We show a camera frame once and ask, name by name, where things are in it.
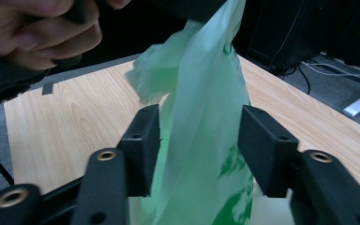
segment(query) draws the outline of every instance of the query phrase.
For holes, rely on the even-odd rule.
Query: green plastic bag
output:
[[[244,6],[228,0],[206,24],[188,21],[127,74],[142,103],[165,99],[152,196],[130,201],[132,224],[248,224],[253,178],[237,139],[249,98],[231,44]]]

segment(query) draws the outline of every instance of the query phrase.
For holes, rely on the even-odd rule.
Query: grey carpet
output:
[[[57,74],[47,77],[42,82],[37,83],[33,88],[39,88],[45,82],[60,82],[66,79],[70,79],[76,76],[80,76],[86,73],[90,73],[102,68],[111,67],[118,65],[120,63],[126,62],[128,60],[136,58],[137,55],[130,56],[128,58],[114,60],[108,63],[101,65],[96,65],[93,67],[86,67],[74,71],[69,71],[65,74]],[[317,55],[313,59],[321,63],[330,63],[341,67],[343,69],[348,69],[350,72],[355,72],[355,69],[344,66],[343,64],[335,61],[333,59],[328,59],[322,55]],[[310,82],[310,95],[313,98],[318,99],[322,103],[328,105],[329,107],[335,109],[336,111],[341,112],[343,108],[360,98],[360,83],[350,80],[345,77],[327,77],[313,72],[312,70],[301,66],[301,69],[306,73],[306,76]],[[287,75],[283,77],[284,81],[295,86],[301,91],[307,91],[307,83],[303,78],[299,70],[296,70],[294,74]],[[352,120],[360,124],[360,113],[355,116]],[[0,105],[0,161],[2,164],[12,173],[10,154],[8,148],[8,134],[6,129],[6,121],[3,105]],[[0,189],[7,187],[5,179],[0,175]]]

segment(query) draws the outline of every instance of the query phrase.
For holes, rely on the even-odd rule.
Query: wood grain surface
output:
[[[252,105],[296,136],[299,150],[338,157],[360,183],[360,125],[241,58]],[[94,151],[115,147],[142,107],[124,78],[132,63],[56,83],[5,103],[14,179],[43,193],[83,175]]]

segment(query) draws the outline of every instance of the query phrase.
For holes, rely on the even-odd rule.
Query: person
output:
[[[95,48],[102,39],[98,7],[85,1],[85,23],[62,17],[74,0],[0,0],[0,101],[42,80],[54,60]],[[107,0],[123,8],[130,0]]]

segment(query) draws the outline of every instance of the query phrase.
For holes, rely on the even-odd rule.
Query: floor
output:
[[[94,67],[86,67],[82,68],[82,73],[92,72],[101,68],[111,67],[117,65],[122,62],[126,62],[128,60],[134,59],[136,56],[131,56],[128,58],[114,60],[109,63],[105,63],[102,65],[97,65]],[[333,65],[337,68],[341,68],[342,70],[346,70],[350,73],[360,73],[360,71],[353,67],[348,67],[342,64],[341,62],[326,58],[324,55],[316,55],[312,57],[310,60],[306,60],[307,63],[311,62],[319,62]],[[328,67],[314,67],[317,70],[324,73],[333,73],[333,69],[329,69]],[[305,73],[306,78],[300,72],[300,69]],[[342,112],[342,110],[347,107],[349,104],[353,103],[355,100],[360,98],[360,82],[349,79],[343,76],[325,76],[320,73],[317,73],[305,65],[300,65],[300,68],[297,68],[295,72],[293,72],[293,68],[290,68],[286,73],[291,73],[289,75],[278,75],[280,79],[284,82],[293,85],[294,87],[300,89],[303,92],[309,92],[309,94],[313,97],[321,101],[322,103],[328,105],[338,112]],[[63,81],[71,78],[73,73],[69,72],[66,75],[59,74],[53,75],[43,82],[57,82]],[[33,88],[39,88],[41,83],[36,84]],[[360,113],[355,117],[351,118],[356,123],[360,124]],[[8,135],[6,130],[6,121],[5,121],[5,113],[3,105],[0,105],[0,161],[2,164],[8,169],[8,171],[12,174],[11,170],[11,161],[9,154],[9,146],[8,146]],[[0,189],[7,187],[8,184],[5,179],[0,175]]]

